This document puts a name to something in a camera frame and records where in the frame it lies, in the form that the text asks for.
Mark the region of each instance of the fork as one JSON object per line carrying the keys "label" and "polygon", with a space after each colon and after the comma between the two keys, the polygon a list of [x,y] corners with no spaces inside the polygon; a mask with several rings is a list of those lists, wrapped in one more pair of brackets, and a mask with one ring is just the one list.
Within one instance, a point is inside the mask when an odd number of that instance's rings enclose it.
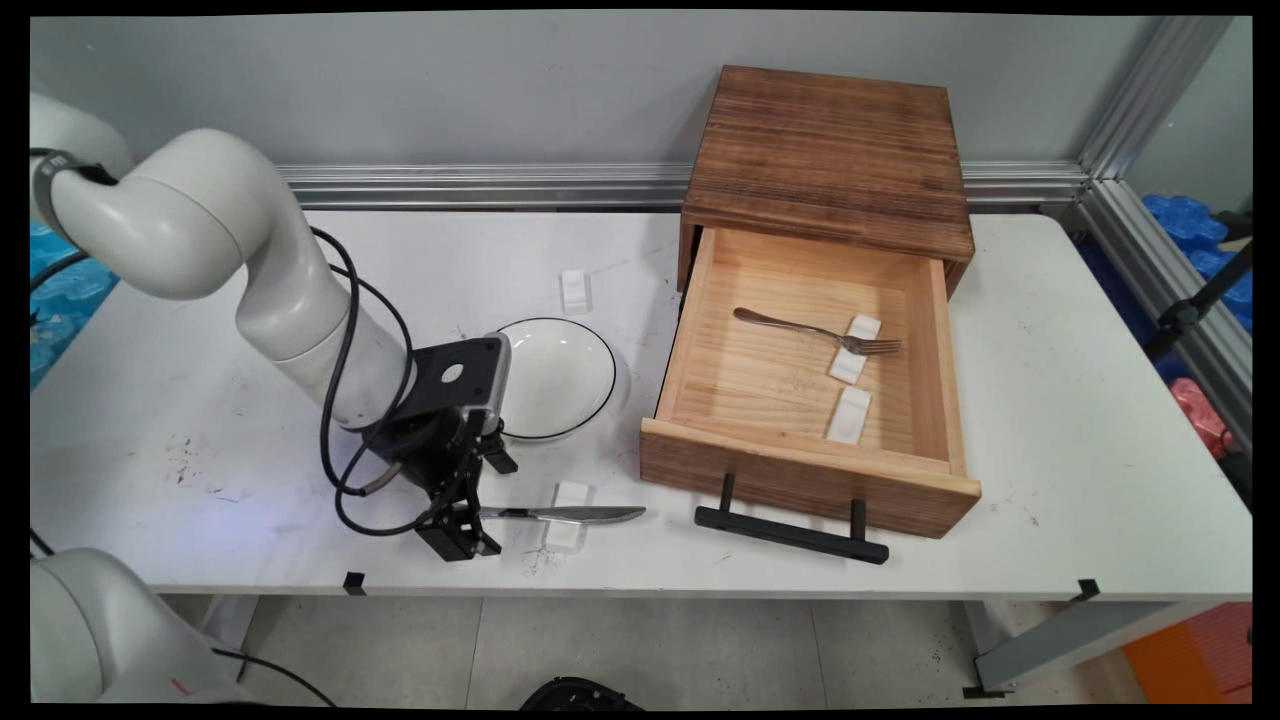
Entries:
{"label": "fork", "polygon": [[780,320],[777,318],[771,318],[768,315],[762,315],[755,310],[748,310],[746,307],[735,307],[733,316],[739,320],[745,320],[748,323],[755,323],[758,325],[773,325],[778,328],[792,328],[797,331],[810,331],[818,334],[829,337],[840,343],[841,347],[852,352],[854,355],[881,355],[884,352],[897,352],[902,347],[902,341],[900,340],[863,340],[860,337],[854,337],[849,334],[836,334],[831,331],[824,331],[822,328],[815,328],[813,325],[801,325],[800,323],[792,323],[788,320]]}

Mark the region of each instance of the fork handle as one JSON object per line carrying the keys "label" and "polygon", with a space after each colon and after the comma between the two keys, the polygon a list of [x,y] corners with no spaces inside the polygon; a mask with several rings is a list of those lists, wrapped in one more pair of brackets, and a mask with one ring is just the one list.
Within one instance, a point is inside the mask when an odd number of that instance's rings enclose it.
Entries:
{"label": "fork handle", "polygon": [[737,318],[739,320],[745,320],[748,323],[755,323],[758,325],[773,325],[773,327],[778,327],[778,328],[792,328],[792,329],[797,329],[797,331],[810,331],[810,332],[815,332],[818,334],[824,334],[824,336],[835,340],[836,342],[841,342],[841,343],[845,340],[844,337],[841,337],[841,336],[838,336],[838,334],[836,334],[836,333],[833,333],[831,331],[824,331],[822,328],[815,328],[813,325],[801,325],[800,323],[792,323],[790,320],[780,320],[778,318],[771,318],[768,315],[762,315],[760,313],[756,313],[755,310],[748,310],[746,307],[735,307],[733,309],[733,316]]}

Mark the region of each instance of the black cable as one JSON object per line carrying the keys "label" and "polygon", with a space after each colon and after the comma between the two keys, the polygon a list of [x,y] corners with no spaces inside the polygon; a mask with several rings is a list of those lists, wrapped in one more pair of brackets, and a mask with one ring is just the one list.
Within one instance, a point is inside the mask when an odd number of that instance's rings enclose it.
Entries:
{"label": "black cable", "polygon": [[[410,338],[408,327],[404,324],[404,318],[402,318],[399,311],[396,310],[396,306],[392,305],[392,302],[387,299],[387,296],[384,296],[381,292],[378,292],[376,288],[374,288],[367,282],[360,279],[360,275],[356,274],[356,265],[351,260],[351,255],[347,254],[347,249],[343,247],[337,238],[334,238],[332,234],[324,232],[320,228],[312,227],[311,232],[315,233],[315,236],[319,237],[320,240],[328,242],[330,246],[333,246],[334,250],[338,251],[338,255],[342,258],[342,263],[343,265],[346,265],[346,269],[337,268],[334,265],[329,266],[333,268],[333,270],[337,272],[338,274],[346,275],[348,279],[352,281],[351,305],[347,310],[347,328],[343,332],[342,346],[338,348],[338,360],[337,363],[334,363],[333,375],[329,378],[329,389],[325,393],[325,401],[320,411],[321,415],[320,462],[321,465],[324,465],[325,475],[329,478],[329,482],[333,483],[335,488],[333,500],[334,510],[338,514],[338,519],[342,520],[344,525],[364,536],[387,537],[387,536],[398,536],[401,533],[407,533],[415,528],[419,528],[425,523],[429,523],[431,518],[434,518],[435,514],[440,511],[440,506],[443,505],[443,498],[452,497],[452,492],[457,491],[458,482],[461,480],[462,475],[461,473],[456,474],[453,480],[451,482],[449,489],[438,495],[436,498],[433,500],[431,503],[426,507],[426,510],[419,514],[419,516],[415,518],[412,521],[406,523],[403,525],[398,525],[394,528],[366,528],[352,520],[349,516],[347,516],[347,511],[342,506],[342,496],[355,495],[362,497],[366,495],[364,489],[348,488],[347,483],[351,480],[351,473],[355,469],[356,462],[364,456],[365,451],[369,450],[369,445],[381,430],[383,425],[387,423],[387,419],[390,418],[392,413],[396,410],[396,406],[399,404],[399,398],[404,395],[404,388],[408,387],[408,378],[413,369],[413,356],[411,354],[413,342]],[[366,433],[365,441],[360,445],[360,448],[356,450],[356,454],[351,456],[351,461],[347,462],[347,468],[343,470],[342,477],[337,478],[334,477],[333,471],[333,461],[329,457],[329,421],[333,418],[333,404],[337,396],[338,383],[342,380],[342,373],[347,365],[347,355],[349,354],[351,343],[356,337],[356,319],[360,315],[361,287],[364,287],[365,290],[371,292],[374,297],[380,300],[383,305],[385,305],[387,309],[390,310],[392,316],[396,318],[396,323],[399,325],[401,333],[404,336],[404,372],[401,374],[399,388],[397,389],[396,396],[392,398],[390,406],[387,409],[385,413],[383,413],[383,416],[379,418],[376,423],[374,423],[372,429],[369,433]]]}
{"label": "black cable", "polygon": [[88,252],[84,252],[83,250],[77,250],[76,252],[72,252],[65,258],[50,263],[47,268],[40,270],[38,273],[36,273],[36,277],[31,278],[31,292],[35,293],[40,286],[45,284],[45,281],[65,270],[67,268],[70,268],[72,265],[79,263],[81,260],[88,260]]}
{"label": "black cable", "polygon": [[40,548],[40,552],[45,553],[45,557],[55,555],[54,548],[49,547],[49,544],[40,538],[40,534],[36,533],[36,528],[31,529],[31,542],[36,543],[36,547]]}
{"label": "black cable", "polygon": [[311,683],[308,683],[308,682],[303,680],[302,678],[300,678],[292,670],[287,670],[287,669],[280,667],[279,665],[276,665],[274,662],[268,662],[266,660],[260,660],[257,657],[253,657],[251,655],[244,655],[242,652],[232,652],[229,650],[220,650],[220,648],[216,648],[216,647],[211,647],[209,650],[214,651],[214,655],[221,655],[223,657],[234,657],[236,660],[242,660],[244,662],[252,662],[253,665],[261,665],[262,667],[270,667],[271,670],[275,670],[276,673],[284,675],[285,678],[288,678],[288,679],[293,680],[294,683],[302,685],[303,688],[311,691],[311,694],[314,694],[317,698],[320,698],[321,701],[324,701],[324,703],[328,705],[329,707],[338,707],[337,703],[334,703],[332,700],[329,700],[329,697],[326,694],[324,694],[323,692],[320,692],[319,689],[316,689],[316,687],[312,685]]}

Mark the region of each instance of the wooden cabinet top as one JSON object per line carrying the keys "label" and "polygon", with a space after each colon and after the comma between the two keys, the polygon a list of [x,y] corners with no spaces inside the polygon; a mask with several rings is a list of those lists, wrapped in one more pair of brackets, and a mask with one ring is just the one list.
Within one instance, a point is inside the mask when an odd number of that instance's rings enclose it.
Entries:
{"label": "wooden cabinet top", "polygon": [[968,261],[942,87],[726,65],[682,222]]}

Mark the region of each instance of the white foam block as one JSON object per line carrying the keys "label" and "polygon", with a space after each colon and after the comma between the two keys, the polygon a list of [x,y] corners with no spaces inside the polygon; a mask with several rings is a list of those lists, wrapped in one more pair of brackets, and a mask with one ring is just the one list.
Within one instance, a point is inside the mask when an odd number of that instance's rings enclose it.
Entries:
{"label": "white foam block", "polygon": [[[590,505],[594,495],[591,486],[582,483],[561,482],[556,483],[556,497],[552,506],[563,505]],[[547,523],[547,533],[543,536],[543,547],[548,552],[573,553],[582,548],[586,542],[586,525],[575,523]]]}
{"label": "white foam block", "polygon": [[846,387],[840,392],[840,404],[836,405],[836,414],[831,416],[831,425],[827,428],[827,439],[858,445],[858,438],[863,437],[863,424],[867,423],[867,411],[872,406],[872,393],[858,387]]}
{"label": "white foam block", "polygon": [[591,311],[591,283],[581,268],[561,270],[561,304],[566,315]]}
{"label": "white foam block", "polygon": [[[849,324],[849,332],[845,334],[851,334],[860,340],[876,340],[876,336],[879,334],[879,319],[869,315],[855,315],[854,322]],[[827,374],[837,380],[854,384],[858,382],[858,375],[863,374],[864,365],[867,365],[865,355],[854,355],[841,347],[836,351],[836,359],[831,363],[831,370],[827,370]]]}

